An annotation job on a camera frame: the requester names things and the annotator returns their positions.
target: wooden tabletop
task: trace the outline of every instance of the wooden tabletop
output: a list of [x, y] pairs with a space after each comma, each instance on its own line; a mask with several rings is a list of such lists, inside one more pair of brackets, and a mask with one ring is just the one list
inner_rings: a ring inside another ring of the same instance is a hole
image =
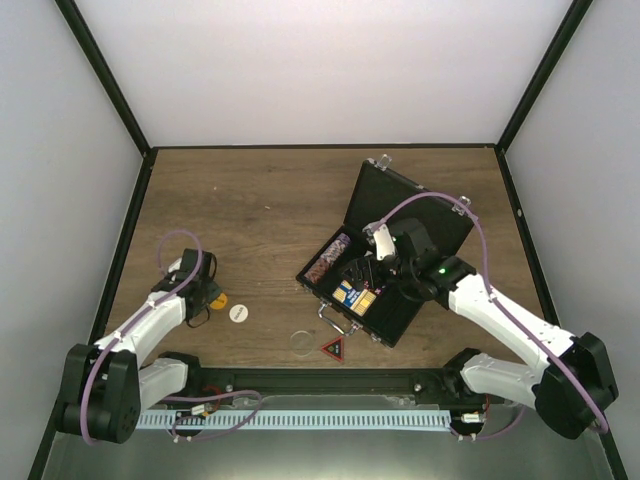
[[[474, 347], [513, 360], [482, 329], [434, 302], [422, 308], [393, 349], [358, 332], [345, 340], [343, 364], [319, 351], [336, 331], [317, 317], [318, 300], [295, 275], [342, 224], [362, 161], [382, 153], [393, 157], [391, 168], [428, 189], [472, 200], [487, 235], [491, 283], [540, 315], [492, 149], [185, 149], [158, 154], [107, 332], [158, 281], [158, 241], [171, 230], [187, 229], [217, 256], [216, 281], [229, 303], [198, 329], [174, 329], [154, 355], [180, 351], [197, 355], [205, 366], [440, 367]], [[165, 263], [190, 246], [188, 237], [169, 240]], [[477, 233], [459, 256], [480, 267]], [[235, 304], [248, 308], [243, 323], [229, 318]], [[310, 332], [316, 345], [305, 357], [291, 350], [290, 337], [299, 330]]]

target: black frame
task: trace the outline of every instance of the black frame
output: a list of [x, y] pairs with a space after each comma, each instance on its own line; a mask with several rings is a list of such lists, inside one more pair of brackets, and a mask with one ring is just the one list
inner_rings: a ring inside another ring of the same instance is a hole
[[[122, 122], [126, 126], [131, 138], [138, 147], [143, 157], [140, 173], [135, 185], [131, 203], [127, 211], [125, 222], [120, 233], [116, 252], [109, 270], [107, 282], [100, 300], [98, 312], [94, 321], [89, 342], [94, 342], [102, 337], [106, 328], [106, 324], [111, 313], [113, 301], [117, 291], [122, 270], [124, 268], [129, 246], [133, 238], [136, 223], [142, 203], [145, 197], [147, 186], [151, 178], [153, 165], [158, 154], [158, 147], [150, 147], [142, 129], [140, 128], [131, 108], [129, 107], [118, 83], [113, 76], [107, 62], [105, 61], [100, 49], [95, 42], [89, 27], [82, 18], [82, 14], [78, 9], [74, 0], [55, 0], [62, 15], [69, 24], [69, 27], [82, 50], [84, 51], [88, 61], [94, 68], [94, 71], [102, 83], [107, 95], [111, 99], [116, 111], [118, 112]], [[368, 144], [368, 145], [246, 145], [246, 146], [190, 146], [190, 147], [160, 147], [160, 148], [234, 148], [234, 149], [257, 149], [257, 148], [287, 148], [287, 149], [304, 149], [304, 148], [493, 148], [497, 157], [498, 166], [502, 173], [502, 178], [507, 190], [507, 195], [511, 208], [513, 210], [520, 239], [522, 241], [524, 251], [532, 273], [534, 285], [544, 317], [553, 324], [558, 324], [558, 317], [551, 299], [549, 288], [547, 286], [544, 273], [542, 271], [540, 261], [538, 259], [535, 245], [531, 238], [529, 228], [518, 194], [513, 184], [509, 167], [505, 158], [509, 146], [513, 142], [516, 134], [524, 123], [527, 114], [533, 107], [538, 95], [544, 88], [547, 80], [558, 63], [562, 53], [569, 44], [573, 34], [577, 30], [584, 15], [589, 9], [593, 0], [574, 0], [569, 7], [562, 23], [560, 24], [555, 36], [553, 37], [544, 57], [542, 58], [538, 68], [536, 69], [524, 95], [522, 96], [516, 110], [509, 120], [504, 133], [502, 134], [498, 144]], [[216, 379], [217, 383], [229, 381], [235, 383], [236, 386], [259, 387], [266, 393], [278, 394], [296, 394], [296, 393], [318, 393], [318, 394], [349, 394], [359, 393], [365, 390], [371, 390], [378, 393], [386, 394], [407, 394], [414, 395], [414, 385], [430, 385], [435, 381], [435, 377], [441, 374], [441, 369], [353, 369], [353, 370], [317, 370], [317, 369], [261, 369], [260, 375], [256, 376], [252, 369], [205, 369], [205, 375], [212, 379]], [[324, 382], [323, 379], [329, 378], [330, 382]], [[428, 395], [429, 402], [433, 402], [434, 389], [425, 388], [424, 392], [430, 392]], [[450, 402], [451, 399], [440, 398], [437, 400], [443, 406], [449, 408], [464, 408], [460, 401]], [[55, 435], [53, 422], [50, 420], [45, 433], [43, 435], [40, 447], [34, 459], [29, 479], [39, 480], [42, 478], [44, 469], [48, 460], [49, 452]], [[603, 447], [605, 449], [609, 465], [611, 467], [614, 478], [626, 479], [622, 460], [616, 448], [611, 432], [601, 437]]]

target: metal handle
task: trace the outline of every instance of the metal handle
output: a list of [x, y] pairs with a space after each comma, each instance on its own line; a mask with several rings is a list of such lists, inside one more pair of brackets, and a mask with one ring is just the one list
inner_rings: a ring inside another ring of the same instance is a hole
[[331, 320], [329, 317], [325, 316], [324, 309], [329, 307], [331, 304], [325, 301], [322, 301], [320, 303], [320, 308], [318, 309], [318, 316], [324, 320], [325, 322], [327, 322], [329, 325], [331, 325], [333, 328], [335, 328], [338, 332], [340, 332], [340, 335], [344, 335], [345, 337], [350, 337], [351, 335], [353, 335], [354, 333], [356, 333], [358, 330], [360, 330], [360, 325], [358, 325], [355, 322], [351, 322], [351, 329], [347, 332], [345, 332], [342, 327], [340, 325], [338, 325], [336, 322], [334, 322], [333, 320]]

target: metal latch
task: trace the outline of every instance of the metal latch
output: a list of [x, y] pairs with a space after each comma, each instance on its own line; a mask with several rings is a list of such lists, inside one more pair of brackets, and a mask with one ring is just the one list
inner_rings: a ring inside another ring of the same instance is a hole
[[[464, 195], [461, 196], [460, 198], [458, 198], [458, 201], [460, 203], [462, 203], [465, 207], [469, 208], [469, 205], [471, 205], [471, 199], [465, 197]], [[461, 217], [465, 216], [465, 211], [462, 209], [462, 207], [460, 207], [459, 205], [454, 205], [453, 208], [451, 209], [454, 212], [456, 212], [458, 215], [460, 215]]]
[[389, 155], [387, 155], [386, 153], [384, 155], [382, 155], [380, 157], [380, 160], [374, 160], [373, 158], [367, 158], [367, 160], [369, 161], [369, 163], [371, 163], [374, 167], [382, 170], [383, 172], [389, 168], [389, 165], [391, 165], [391, 161], [393, 160]]
[[325, 322], [327, 322], [329, 325], [331, 325], [333, 328], [335, 328], [338, 332], [340, 332], [340, 335], [344, 335], [345, 337], [350, 337], [351, 335], [353, 335], [354, 333], [356, 333], [358, 330], [360, 330], [362, 327], [360, 325], [358, 325], [356, 322], [352, 321], [351, 322], [351, 329], [348, 331], [345, 331], [342, 329], [342, 327], [340, 325], [338, 325], [336, 322], [334, 322], [333, 320], [331, 320], [329, 317], [327, 317], [324, 314], [324, 309], [331, 306], [330, 303], [325, 302], [324, 300], [320, 303], [320, 308], [318, 309], [318, 316], [324, 320]]

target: poker chip stack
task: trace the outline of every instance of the poker chip stack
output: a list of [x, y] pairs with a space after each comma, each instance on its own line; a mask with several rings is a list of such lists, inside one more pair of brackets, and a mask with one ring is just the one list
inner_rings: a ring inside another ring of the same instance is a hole
[[322, 252], [320, 258], [318, 258], [318, 260], [316, 260], [311, 268], [307, 270], [307, 273], [304, 274], [304, 277], [311, 283], [317, 284], [324, 276], [324, 274], [329, 271], [331, 265], [333, 265], [335, 261], [340, 257], [340, 255], [344, 253], [345, 249], [349, 246], [350, 243], [351, 239], [347, 235], [345, 235], [344, 233], [338, 235], [338, 238], [331, 242], [331, 245], [329, 245], [327, 249]]

